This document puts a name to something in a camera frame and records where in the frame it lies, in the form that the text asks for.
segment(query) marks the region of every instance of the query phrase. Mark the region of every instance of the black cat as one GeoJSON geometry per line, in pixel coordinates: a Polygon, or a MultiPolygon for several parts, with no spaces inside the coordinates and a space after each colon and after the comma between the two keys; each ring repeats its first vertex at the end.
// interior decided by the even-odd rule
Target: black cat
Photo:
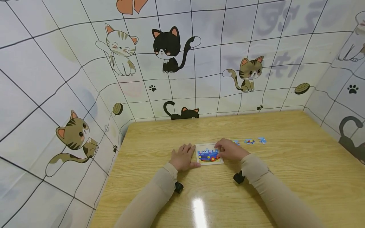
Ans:
{"type": "Polygon", "coordinates": [[[166,112],[167,115],[169,115],[171,117],[172,120],[180,120],[180,119],[192,119],[192,118],[199,118],[199,109],[194,109],[194,110],[190,110],[190,109],[187,109],[185,107],[183,107],[181,109],[181,115],[179,114],[170,114],[168,111],[167,111],[167,108],[166,106],[168,104],[172,104],[172,105],[175,105],[175,102],[173,101],[166,101],[164,103],[164,110],[166,112]]]}
{"type": "Polygon", "coordinates": [[[170,32],[161,32],[157,29],[152,29],[152,35],[155,38],[153,42],[153,49],[155,54],[160,59],[164,59],[162,71],[166,73],[175,73],[182,69],[185,65],[186,56],[188,51],[200,44],[201,39],[197,36],[193,36],[185,44],[184,55],[182,57],[181,65],[177,64],[175,56],[180,52],[180,35],[177,28],[174,26],[170,32]]]}
{"type": "Polygon", "coordinates": [[[340,129],[340,133],[341,133],[341,138],[338,141],[346,150],[348,150],[355,158],[359,159],[359,161],[365,165],[365,143],[362,143],[360,146],[355,147],[354,143],[352,142],[352,140],[345,136],[343,133],[343,127],[345,125],[345,123],[349,120],[352,120],[355,122],[356,126],[359,128],[362,128],[364,125],[362,124],[362,122],[357,119],[354,116],[348,116],[345,117],[339,126],[340,129]]]}

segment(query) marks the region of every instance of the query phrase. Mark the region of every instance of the wooden table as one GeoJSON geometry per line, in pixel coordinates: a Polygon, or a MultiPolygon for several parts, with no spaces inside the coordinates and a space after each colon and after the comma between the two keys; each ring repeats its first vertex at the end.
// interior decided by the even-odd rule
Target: wooden table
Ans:
{"type": "MultiPolygon", "coordinates": [[[[130,125],[91,227],[113,227],[129,202],[169,160],[172,148],[220,138],[238,139],[242,147],[262,158],[326,227],[365,226],[364,165],[304,112],[287,111],[130,125]],[[265,137],[267,144],[243,143],[258,137],[265,137]]],[[[239,170],[237,163],[225,160],[223,165],[179,174],[183,192],[174,193],[152,227],[276,227],[255,189],[246,180],[240,185],[234,182],[239,170]]]]}

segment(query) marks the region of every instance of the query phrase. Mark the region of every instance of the person's left hand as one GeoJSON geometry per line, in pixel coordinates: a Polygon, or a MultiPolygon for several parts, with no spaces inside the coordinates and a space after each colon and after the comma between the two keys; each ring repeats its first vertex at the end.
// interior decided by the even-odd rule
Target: person's left hand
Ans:
{"type": "Polygon", "coordinates": [[[175,150],[171,151],[171,160],[169,161],[178,172],[186,171],[188,169],[198,168],[200,167],[199,162],[191,162],[191,157],[193,156],[193,152],[195,150],[195,145],[182,145],[179,150],[176,152],[175,150]]]}

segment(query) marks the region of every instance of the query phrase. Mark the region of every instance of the cat wallpaper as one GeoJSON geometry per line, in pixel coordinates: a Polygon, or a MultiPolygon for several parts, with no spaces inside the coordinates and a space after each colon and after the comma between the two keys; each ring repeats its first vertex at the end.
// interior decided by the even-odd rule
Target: cat wallpaper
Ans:
{"type": "Polygon", "coordinates": [[[89,227],[135,122],[301,110],[365,164],[364,1],[0,0],[0,19],[1,227],[89,227]]]}

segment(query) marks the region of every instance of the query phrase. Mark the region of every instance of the arm sleeve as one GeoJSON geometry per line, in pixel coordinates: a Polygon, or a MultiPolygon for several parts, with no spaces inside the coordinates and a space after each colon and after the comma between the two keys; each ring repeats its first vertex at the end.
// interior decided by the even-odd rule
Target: arm sleeve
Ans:
{"type": "Polygon", "coordinates": [[[280,228],[324,228],[318,217],[300,198],[277,179],[254,154],[241,160],[242,175],[260,194],[280,228]]]}
{"type": "Polygon", "coordinates": [[[114,228],[150,227],[175,190],[177,170],[166,163],[123,211],[114,228]]]}

